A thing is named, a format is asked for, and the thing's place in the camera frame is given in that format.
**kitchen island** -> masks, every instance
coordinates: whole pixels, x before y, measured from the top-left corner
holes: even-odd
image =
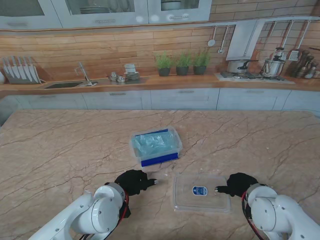
[[[180,158],[143,169],[160,184],[130,198],[108,239],[253,239],[239,197],[230,213],[174,211],[176,173],[247,173],[320,223],[320,121],[309,112],[18,110],[0,130],[0,239],[26,240],[84,190],[141,169],[130,135],[168,125]]]

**light blue cloth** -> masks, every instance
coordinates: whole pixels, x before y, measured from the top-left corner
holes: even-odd
[[[138,150],[139,157],[176,149],[177,144],[173,132],[170,131],[138,135],[132,139],[133,148]]]

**red cable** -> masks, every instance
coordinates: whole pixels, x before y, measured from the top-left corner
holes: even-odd
[[[126,215],[126,212],[128,210],[128,206],[129,206],[129,195],[128,195],[128,193],[126,191],[124,191],[124,193],[125,193],[125,200],[124,201],[126,203],[126,206],[125,206],[125,208],[123,210],[123,214],[122,214],[121,218],[119,219],[117,225],[119,225],[121,223],[121,221],[125,218],[125,215]]]
[[[243,214],[244,214],[244,217],[245,219],[247,220],[248,224],[250,225],[250,227],[252,228],[253,232],[255,233],[255,235],[258,237],[258,239],[260,240],[263,240],[263,238],[261,237],[261,235],[259,234],[257,228],[255,225],[253,225],[249,219],[247,218],[247,215],[246,215],[246,211],[244,209],[244,206],[245,206],[245,197],[246,197],[246,191],[243,193],[242,197],[241,197],[241,202],[242,202],[242,210],[243,210]]]

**potted herb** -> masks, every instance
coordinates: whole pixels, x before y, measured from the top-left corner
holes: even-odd
[[[195,75],[203,75],[210,61],[208,52],[199,52],[193,60],[193,72]]]
[[[185,76],[188,74],[189,65],[191,64],[190,53],[182,52],[180,56],[176,58],[176,74],[180,76]]]
[[[173,64],[172,58],[167,56],[166,51],[162,55],[155,56],[156,66],[160,77],[167,77]]]

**glass cabinet door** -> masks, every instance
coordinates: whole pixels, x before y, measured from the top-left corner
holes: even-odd
[[[0,0],[0,29],[61,27],[50,0]]]
[[[147,0],[52,0],[64,28],[148,24]]]
[[[150,24],[208,21],[212,0],[147,0]]]

